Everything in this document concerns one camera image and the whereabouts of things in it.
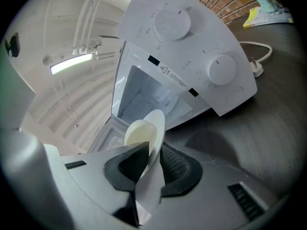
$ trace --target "white appliance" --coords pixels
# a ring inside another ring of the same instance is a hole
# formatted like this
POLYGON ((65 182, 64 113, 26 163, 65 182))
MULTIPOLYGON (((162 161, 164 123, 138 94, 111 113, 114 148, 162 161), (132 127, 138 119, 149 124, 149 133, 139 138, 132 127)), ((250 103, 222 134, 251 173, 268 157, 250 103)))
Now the white appliance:
POLYGON ((154 109, 168 130, 209 108, 222 116, 257 92, 239 42, 196 0, 132 0, 117 36, 112 115, 89 152, 123 145, 128 126, 154 109))

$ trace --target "white cable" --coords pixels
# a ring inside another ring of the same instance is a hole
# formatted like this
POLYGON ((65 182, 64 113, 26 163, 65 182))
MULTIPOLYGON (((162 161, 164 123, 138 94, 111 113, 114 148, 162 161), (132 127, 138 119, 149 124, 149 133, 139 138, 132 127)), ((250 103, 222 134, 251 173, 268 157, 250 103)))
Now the white cable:
POLYGON ((96 2, 97 2, 97 0, 92 1, 92 4, 91 4, 91 6, 90 6, 90 8, 87 12, 87 15, 86 15, 86 18, 85 18, 85 21, 84 21, 84 27, 83 27, 82 34, 81 34, 81 40, 80 40, 80 46, 81 47, 83 47, 83 41, 84 41, 84 38, 85 38, 85 32, 86 32, 87 24, 90 20, 90 16, 92 14, 94 6, 96 5, 96 2))
POLYGON ((77 38, 78 38, 78 35, 79 35, 79 30, 80 30, 82 18, 83 18, 85 9, 86 9, 89 1, 90 0, 85 0, 84 1, 83 6, 82 6, 81 11, 80 11, 80 14, 79 14, 79 17, 78 17, 78 21, 77 21, 77 25, 76 25, 76 30, 75 30, 75 36, 73 38, 73 44, 72 44, 72 49, 73 49, 72 54, 73 55, 75 55, 77 53, 77 50, 75 49, 76 43, 77 43, 77 38))
POLYGON ((48 19, 48 14, 49 14, 49 8, 51 5, 52 0, 48 0, 47 8, 46 8, 46 13, 45 13, 45 19, 44 19, 44 30, 43 30, 43 40, 44 40, 44 53, 47 55, 47 47, 46 47, 46 33, 47 33, 47 19, 48 19))
POLYGON ((96 12, 97 12, 97 9, 98 9, 100 1, 101 0, 97 1, 97 4, 96 4, 96 6, 94 8, 94 12, 93 12, 91 23, 90 23, 90 29, 88 30, 88 35, 87 35, 87 40, 86 40, 86 48, 85 48, 85 53, 86 54, 88 54, 87 49, 88 49, 88 44, 89 44, 89 40, 90 40, 90 34, 91 34, 91 31, 92 31, 92 26, 93 26, 93 23, 94 23, 94 19, 95 19, 96 12))
POLYGON ((239 42, 240 44, 253 44, 253 45, 258 45, 258 46, 262 46, 262 47, 266 47, 269 49, 269 52, 262 58, 255 60, 256 62, 260 63, 262 61, 264 61, 265 59, 267 59, 271 54, 272 54, 272 47, 270 45, 267 44, 261 44, 261 43, 256 43, 256 42, 239 42))

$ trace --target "plug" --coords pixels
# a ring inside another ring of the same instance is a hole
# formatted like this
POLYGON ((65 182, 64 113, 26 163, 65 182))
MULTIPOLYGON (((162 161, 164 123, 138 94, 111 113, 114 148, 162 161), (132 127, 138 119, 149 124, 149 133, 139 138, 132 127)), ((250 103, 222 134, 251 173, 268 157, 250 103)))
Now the plug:
POLYGON ((263 73, 262 65, 253 59, 252 62, 249 63, 250 68, 254 73, 254 77, 257 78, 263 73))

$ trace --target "dark countertop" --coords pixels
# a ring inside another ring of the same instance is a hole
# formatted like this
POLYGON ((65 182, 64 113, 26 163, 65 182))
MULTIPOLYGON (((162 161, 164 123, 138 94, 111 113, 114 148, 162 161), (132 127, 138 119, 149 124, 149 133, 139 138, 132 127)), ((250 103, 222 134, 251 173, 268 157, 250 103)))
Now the dark countertop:
MULTIPOLYGON (((293 24, 243 28, 245 18, 229 24, 238 41, 269 44, 258 92, 219 117, 212 109, 166 132, 165 141, 185 145, 238 163, 278 196, 289 192, 306 156, 306 53, 293 24)), ((266 48, 242 46, 250 59, 266 48)))

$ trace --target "vent grille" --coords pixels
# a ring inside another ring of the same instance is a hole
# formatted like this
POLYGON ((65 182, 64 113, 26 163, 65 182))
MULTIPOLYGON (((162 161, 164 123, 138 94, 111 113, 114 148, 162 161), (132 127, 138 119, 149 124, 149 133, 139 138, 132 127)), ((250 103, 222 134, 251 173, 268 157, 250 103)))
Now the vent grille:
POLYGON ((228 189, 250 221, 258 218, 264 213, 263 209, 248 194, 241 184, 228 186, 228 189))
POLYGON ((125 109, 118 115, 118 117, 119 117, 120 119, 123 117, 124 111, 125 111, 125 109))
POLYGON ((84 161, 77 161, 77 162, 72 162, 72 163, 66 163, 65 167, 66 167, 66 169, 70 170, 70 169, 77 168, 77 167, 80 167, 80 166, 86 165, 86 164, 87 163, 84 162, 84 161))

